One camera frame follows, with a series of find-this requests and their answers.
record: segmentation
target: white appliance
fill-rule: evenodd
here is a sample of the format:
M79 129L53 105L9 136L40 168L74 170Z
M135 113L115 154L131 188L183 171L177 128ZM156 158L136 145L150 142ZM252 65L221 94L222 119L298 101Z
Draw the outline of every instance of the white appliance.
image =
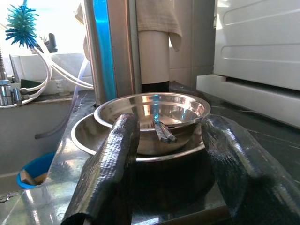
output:
M214 74L197 89L300 127L300 0L218 0Z

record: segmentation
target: blue brush bristles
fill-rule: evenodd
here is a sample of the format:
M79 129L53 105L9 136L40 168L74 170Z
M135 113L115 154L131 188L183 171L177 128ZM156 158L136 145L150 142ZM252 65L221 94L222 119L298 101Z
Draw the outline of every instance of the blue brush bristles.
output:
M37 35L34 21L36 20L35 16L38 15L32 13L35 12L35 9L27 8L25 4L12 7L12 9L8 9L12 14L8 15L7 19L9 29L5 31L7 33L6 40L13 38L14 41L11 44L19 42L20 46L25 44L27 48L32 48L36 44Z

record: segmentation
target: blue container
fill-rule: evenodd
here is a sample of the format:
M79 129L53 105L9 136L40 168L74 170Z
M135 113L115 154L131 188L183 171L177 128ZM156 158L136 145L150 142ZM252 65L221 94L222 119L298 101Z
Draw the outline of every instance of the blue container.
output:
M32 160L30 163L25 165L22 170L26 170L29 175L33 178L48 172L51 162L54 158L55 152L48 153L39 158ZM20 173L17 175L17 184L22 188L34 188L36 185L25 184L21 181Z

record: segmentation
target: white cylinder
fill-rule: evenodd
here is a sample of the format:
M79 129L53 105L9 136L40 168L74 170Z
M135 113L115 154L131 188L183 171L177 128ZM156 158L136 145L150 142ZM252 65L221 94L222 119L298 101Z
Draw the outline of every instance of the white cylinder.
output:
M169 81L169 36L155 30L139 32L142 84Z

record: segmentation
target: granite countertop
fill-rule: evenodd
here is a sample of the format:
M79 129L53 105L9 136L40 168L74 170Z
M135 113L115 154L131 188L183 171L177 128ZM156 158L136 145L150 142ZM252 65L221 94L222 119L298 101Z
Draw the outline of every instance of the granite countertop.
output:
M300 188L300 130L175 82L171 83L171 90L205 99L211 105L211 113L226 116L248 129ZM94 112L93 104L93 91L81 91L45 183L25 190L4 224L60 224L89 157L73 144L71 129L78 120ZM187 221L200 221L208 214L219 219L228 217L205 150L168 164L138 165L135 193L135 225L188 224Z

